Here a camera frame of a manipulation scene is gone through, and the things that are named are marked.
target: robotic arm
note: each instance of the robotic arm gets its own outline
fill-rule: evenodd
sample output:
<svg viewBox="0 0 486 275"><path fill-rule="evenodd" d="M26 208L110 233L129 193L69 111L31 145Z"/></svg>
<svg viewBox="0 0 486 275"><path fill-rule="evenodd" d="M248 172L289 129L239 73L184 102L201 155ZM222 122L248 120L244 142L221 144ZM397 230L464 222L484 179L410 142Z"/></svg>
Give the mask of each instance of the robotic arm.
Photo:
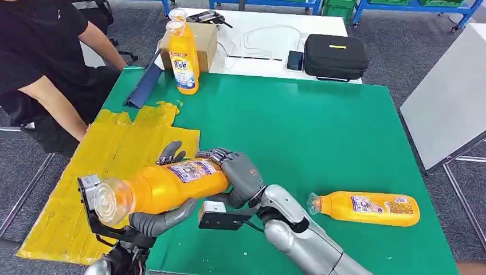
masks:
<svg viewBox="0 0 486 275"><path fill-rule="evenodd" d="M266 239L303 273L371 274L344 253L281 186L270 185L264 190L258 216L264 223Z"/></svg>
<svg viewBox="0 0 486 275"><path fill-rule="evenodd" d="M307 214L297 200L279 185L265 186L250 159L238 152L215 148L197 156L211 158L221 165L233 185L229 193L208 198L240 208L246 202L258 208L267 240L285 253L303 273L309 275L372 274L351 259Z"/></svg>
<svg viewBox="0 0 486 275"><path fill-rule="evenodd" d="M183 155L174 157L180 142L169 144L158 160L164 165L177 162ZM248 204L250 214L208 213L209 217L200 218L200 228L237 230L251 215L262 220L267 240L278 250L286 254L299 269L309 275L370 275L369 271L351 259L326 232L307 214L297 200L283 187L266 186L251 160L242 153L230 152L224 148L214 148L199 152L196 157L210 158L221 166L226 178L232 184L229 193L220 193L209 197L209 201L222 202L227 206L239 209ZM187 200L180 208L159 215L133 213L130 215L130 226L123 229L107 227L99 221L91 205L92 188L99 179L88 176L79 179L88 222L96 238L100 235L118 239L111 245L113 249L92 264L85 275L125 275L147 274L145 261L149 249L156 237L171 227L185 220L194 210L196 201ZM210 219L222 218L229 221L224 228L218 221L212 224Z"/></svg>

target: cardboard box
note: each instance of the cardboard box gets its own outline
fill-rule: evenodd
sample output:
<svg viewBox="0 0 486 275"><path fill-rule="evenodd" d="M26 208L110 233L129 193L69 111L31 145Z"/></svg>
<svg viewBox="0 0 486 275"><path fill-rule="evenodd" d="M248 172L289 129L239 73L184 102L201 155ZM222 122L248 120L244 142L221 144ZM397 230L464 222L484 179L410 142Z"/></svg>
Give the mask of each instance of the cardboard box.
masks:
<svg viewBox="0 0 486 275"><path fill-rule="evenodd" d="M216 25L190 22L188 24L193 31L194 42L198 52L199 71L209 72L217 47ZM169 36L169 33L166 32L158 45L165 70L172 70L167 50Z"/></svg>

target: chair wheel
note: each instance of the chair wheel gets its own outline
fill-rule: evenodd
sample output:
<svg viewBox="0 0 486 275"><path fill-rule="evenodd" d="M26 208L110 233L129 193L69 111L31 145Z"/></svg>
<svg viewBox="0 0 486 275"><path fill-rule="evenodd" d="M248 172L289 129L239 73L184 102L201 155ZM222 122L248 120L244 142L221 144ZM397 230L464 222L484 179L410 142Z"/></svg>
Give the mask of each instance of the chair wheel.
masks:
<svg viewBox="0 0 486 275"><path fill-rule="evenodd" d="M110 39L109 39L109 41L111 42L111 44L112 44L114 47L116 47L116 46L118 46L118 44L120 44L120 43L118 42L118 40L116 40L116 39L114 39L114 38L110 38Z"/></svg>

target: clear bottle cap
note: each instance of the clear bottle cap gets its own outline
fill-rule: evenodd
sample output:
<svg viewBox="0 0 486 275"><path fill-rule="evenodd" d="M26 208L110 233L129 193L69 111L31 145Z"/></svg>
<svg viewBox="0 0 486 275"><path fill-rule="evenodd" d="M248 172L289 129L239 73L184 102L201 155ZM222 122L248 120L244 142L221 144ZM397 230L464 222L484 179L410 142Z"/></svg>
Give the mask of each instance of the clear bottle cap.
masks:
<svg viewBox="0 0 486 275"><path fill-rule="evenodd" d="M314 193L310 193L307 199L307 211L309 211L309 214L315 215L317 213L320 213L320 210L321 210L320 196Z"/></svg>
<svg viewBox="0 0 486 275"><path fill-rule="evenodd" d="M185 10L179 9L179 8L173 9L173 10L169 11L168 17L171 20L180 20L183 23L185 23L186 18L187 18L187 12Z"/></svg>
<svg viewBox="0 0 486 275"><path fill-rule="evenodd" d="M130 187L121 180L106 179L95 190L95 211L107 225L115 225L123 220L133 205Z"/></svg>
<svg viewBox="0 0 486 275"><path fill-rule="evenodd" d="M171 36L181 36L184 34L184 23L180 20L169 21L166 29Z"/></svg>

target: orange bottle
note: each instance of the orange bottle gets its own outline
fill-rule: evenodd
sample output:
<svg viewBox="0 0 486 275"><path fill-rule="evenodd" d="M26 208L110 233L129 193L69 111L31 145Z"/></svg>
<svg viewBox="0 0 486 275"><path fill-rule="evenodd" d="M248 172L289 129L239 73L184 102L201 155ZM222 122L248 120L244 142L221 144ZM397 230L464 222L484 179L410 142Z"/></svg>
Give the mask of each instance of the orange bottle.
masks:
<svg viewBox="0 0 486 275"><path fill-rule="evenodd" d="M322 213L333 219L379 225L412 226L420 219L414 198L407 195L333 192L325 196L309 194L309 213Z"/></svg>
<svg viewBox="0 0 486 275"><path fill-rule="evenodd" d="M184 23L184 33L182 34L182 36L190 37L190 38L194 39L193 31L191 30L191 28L189 27L189 24L187 23L187 12L185 10L173 9L173 10L169 11L168 17L171 20L179 20L182 23ZM198 55L197 55L197 48L196 48L195 45L194 45L193 49L194 49L193 52L194 52L194 56L195 56L194 73L196 75L196 78L199 78L199 60L198 60Z"/></svg>
<svg viewBox="0 0 486 275"><path fill-rule="evenodd" d="M209 159L153 165L142 168L130 180L104 180L96 187L95 210L102 222L115 225L129 213L159 214L189 198L223 192L227 186L221 168Z"/></svg>
<svg viewBox="0 0 486 275"><path fill-rule="evenodd" d="M199 71L195 55L194 38L184 36L184 23L179 20L169 21L166 25L170 34L168 54L174 70L177 90L185 95L193 95L199 89Z"/></svg>

